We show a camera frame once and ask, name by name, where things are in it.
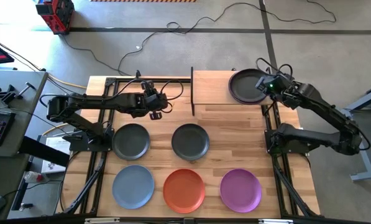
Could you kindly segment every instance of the bolt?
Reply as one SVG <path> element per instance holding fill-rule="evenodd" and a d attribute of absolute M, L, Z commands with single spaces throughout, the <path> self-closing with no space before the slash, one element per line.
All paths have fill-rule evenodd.
<path fill-rule="evenodd" d="M 18 95 L 16 95 L 16 98 L 19 100 L 23 98 L 22 94 L 24 94 L 25 91 L 27 91 L 29 88 L 36 90 L 36 88 L 29 82 L 25 82 L 25 84 L 26 84 L 26 87 L 21 92 L 19 92 Z"/>

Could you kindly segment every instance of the orange plate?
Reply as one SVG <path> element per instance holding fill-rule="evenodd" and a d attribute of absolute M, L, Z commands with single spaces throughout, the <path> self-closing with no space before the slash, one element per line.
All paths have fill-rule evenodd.
<path fill-rule="evenodd" d="M 193 212 L 204 199 L 203 180 L 192 170 L 176 170 L 167 177 L 163 185 L 163 197 L 174 212 Z"/>

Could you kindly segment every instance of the gray metal stand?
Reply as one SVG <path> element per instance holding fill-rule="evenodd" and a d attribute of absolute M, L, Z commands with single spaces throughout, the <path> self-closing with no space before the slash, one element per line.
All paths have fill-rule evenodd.
<path fill-rule="evenodd" d="M 347 116 L 352 116 L 352 110 L 362 109 L 363 107 L 369 104 L 371 104 L 371 92 L 366 94 L 361 99 L 346 106 L 344 110 L 342 110 L 341 112 L 343 112 Z M 350 175 L 352 181 L 371 179 L 371 162 L 370 162 L 369 156 L 367 155 L 366 151 L 361 151 L 360 155 L 362 156 L 362 159 L 364 161 L 366 172 L 358 173 L 355 175 Z"/>

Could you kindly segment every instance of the light blue plate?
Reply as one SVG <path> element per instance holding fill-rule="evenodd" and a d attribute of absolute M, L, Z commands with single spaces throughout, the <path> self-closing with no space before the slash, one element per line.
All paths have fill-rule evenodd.
<path fill-rule="evenodd" d="M 130 165 L 121 170 L 112 185 L 117 204 L 127 209 L 144 206 L 152 197 L 155 182 L 150 171 L 140 165 Z"/>

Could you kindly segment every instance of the dark gray plate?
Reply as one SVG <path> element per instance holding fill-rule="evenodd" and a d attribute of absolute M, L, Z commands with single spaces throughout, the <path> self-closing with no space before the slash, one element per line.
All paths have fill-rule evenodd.
<path fill-rule="evenodd" d="M 139 124 L 127 124 L 116 131 L 112 149 L 125 160 L 134 160 L 144 155 L 150 146 L 148 131 Z"/>
<path fill-rule="evenodd" d="M 260 103 L 266 95 L 256 89 L 255 84 L 264 75 L 264 72 L 253 68 L 239 71 L 229 80 L 229 92 L 239 103 L 251 105 Z"/>
<path fill-rule="evenodd" d="M 209 149 L 209 136 L 197 124 L 184 124 L 175 130 L 172 148 L 179 157 L 187 161 L 201 158 Z"/>

